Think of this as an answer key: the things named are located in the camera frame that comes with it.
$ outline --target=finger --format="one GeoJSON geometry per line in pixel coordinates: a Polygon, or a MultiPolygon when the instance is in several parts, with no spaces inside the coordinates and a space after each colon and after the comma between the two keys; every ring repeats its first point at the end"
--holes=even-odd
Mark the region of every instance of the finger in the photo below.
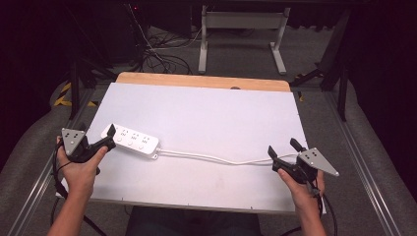
{"type": "Polygon", "coordinates": [[[317,172],[317,183],[317,187],[320,189],[320,194],[323,195],[323,193],[325,192],[325,172],[323,172],[322,170],[319,170],[317,172]]]}
{"type": "MultiPolygon", "coordinates": [[[[57,145],[60,141],[60,138],[61,137],[59,137],[59,136],[56,138],[56,144],[57,145]]],[[[67,157],[67,154],[65,153],[64,146],[61,146],[61,147],[58,148],[57,158],[58,158],[58,161],[59,161],[60,164],[65,164],[69,161],[68,157],[67,157]]]]}
{"type": "Polygon", "coordinates": [[[298,187],[298,183],[285,170],[278,169],[279,177],[288,186],[289,190],[294,191],[298,187]]]}
{"type": "Polygon", "coordinates": [[[95,155],[89,160],[89,164],[91,164],[94,168],[98,166],[104,156],[107,154],[108,147],[104,146],[101,147],[95,155]]]}

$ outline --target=wooden edge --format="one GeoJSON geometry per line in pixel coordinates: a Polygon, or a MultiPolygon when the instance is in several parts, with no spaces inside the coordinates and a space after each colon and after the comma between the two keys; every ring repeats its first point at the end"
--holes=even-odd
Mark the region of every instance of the wooden edge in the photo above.
{"type": "Polygon", "coordinates": [[[120,73],[116,83],[176,87],[202,87],[214,89],[239,88],[247,90],[291,91],[289,83],[286,81],[131,72],[120,73]]]}

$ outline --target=metal frame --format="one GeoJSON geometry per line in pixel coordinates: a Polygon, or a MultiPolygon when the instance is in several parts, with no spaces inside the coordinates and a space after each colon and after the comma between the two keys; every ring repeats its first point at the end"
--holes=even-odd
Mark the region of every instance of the metal frame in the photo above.
{"type": "Polygon", "coordinates": [[[275,42],[271,42],[269,46],[279,74],[285,75],[286,69],[279,52],[279,46],[284,35],[289,12],[290,8],[285,8],[283,13],[207,12],[207,6],[203,6],[199,73],[204,74],[207,67],[209,47],[207,29],[279,29],[275,42]]]}
{"type": "MultiPolygon", "coordinates": [[[[81,107],[78,112],[75,114],[74,119],[70,120],[66,128],[73,129],[78,121],[80,120],[81,115],[83,114],[84,109],[88,106],[89,100],[94,93],[94,89],[89,88],[84,92],[82,99],[81,99],[81,107]]],[[[19,212],[18,217],[16,218],[15,222],[13,223],[12,228],[10,229],[8,236],[16,236],[16,235],[23,235],[26,227],[28,226],[31,217],[34,214],[37,206],[40,203],[40,200],[43,197],[43,194],[46,191],[46,188],[49,185],[49,182],[52,178],[50,173],[52,172],[52,158],[53,154],[51,153],[48,161],[46,162],[45,167],[43,168],[42,172],[40,173],[39,177],[37,178],[36,182],[34,182],[33,187],[30,191],[30,194],[19,212]]]]}
{"type": "Polygon", "coordinates": [[[374,180],[374,177],[372,176],[360,149],[356,145],[349,127],[347,126],[346,122],[344,122],[339,116],[339,108],[336,106],[334,97],[329,91],[325,91],[325,97],[326,101],[328,102],[328,106],[333,112],[334,118],[336,119],[337,124],[339,125],[339,128],[342,131],[345,140],[347,141],[352,162],[359,174],[359,177],[362,180],[371,204],[374,207],[378,218],[380,219],[381,225],[383,226],[386,235],[401,235],[398,226],[396,225],[395,220],[393,219],[387,207],[384,196],[381,193],[376,181],[374,180]]]}

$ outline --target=white cable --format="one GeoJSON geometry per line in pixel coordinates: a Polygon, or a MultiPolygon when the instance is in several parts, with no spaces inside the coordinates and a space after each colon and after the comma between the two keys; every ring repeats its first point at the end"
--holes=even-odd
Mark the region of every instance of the white cable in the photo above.
{"type": "MultiPolygon", "coordinates": [[[[216,157],[216,156],[212,156],[212,155],[187,153],[187,152],[167,150],[167,149],[161,149],[161,148],[158,148],[156,151],[172,154],[173,156],[184,156],[184,157],[189,157],[189,158],[194,158],[194,159],[216,160],[216,161],[220,161],[220,162],[224,162],[224,163],[232,164],[232,165],[245,165],[245,164],[255,164],[255,163],[260,163],[260,162],[272,161],[271,158],[268,158],[268,159],[248,160],[248,161],[236,162],[236,161],[225,160],[225,159],[222,159],[222,158],[219,158],[219,157],[216,157]]],[[[283,158],[283,157],[291,156],[291,155],[297,156],[297,154],[298,153],[291,153],[291,154],[281,155],[278,158],[283,158]]]]}

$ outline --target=triangular metal plate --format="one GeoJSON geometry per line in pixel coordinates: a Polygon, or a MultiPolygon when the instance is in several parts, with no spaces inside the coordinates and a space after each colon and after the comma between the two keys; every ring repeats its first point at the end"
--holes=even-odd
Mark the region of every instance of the triangular metal plate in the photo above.
{"type": "Polygon", "coordinates": [[[331,166],[322,153],[316,148],[302,151],[298,157],[315,169],[323,170],[330,175],[339,176],[339,172],[331,166]]]}
{"type": "Polygon", "coordinates": [[[62,129],[62,139],[64,141],[64,147],[67,155],[71,155],[77,146],[80,144],[80,141],[86,135],[84,131],[62,129]]]}

